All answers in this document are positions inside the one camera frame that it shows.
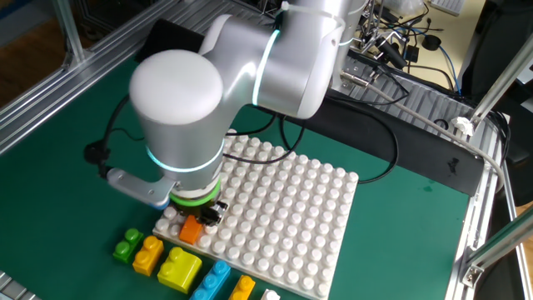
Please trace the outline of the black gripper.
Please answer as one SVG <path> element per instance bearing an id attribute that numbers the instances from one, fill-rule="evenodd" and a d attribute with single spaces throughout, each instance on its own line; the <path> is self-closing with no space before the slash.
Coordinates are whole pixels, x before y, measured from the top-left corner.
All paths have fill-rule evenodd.
<path id="1" fill-rule="evenodd" d="M 174 206 L 180 214 L 192 215 L 198 222 L 202 222 L 206 226 L 218 225 L 228 209 L 228 204 L 223 201 L 204 203 L 195 207 L 187 207 L 176 203 Z"/>

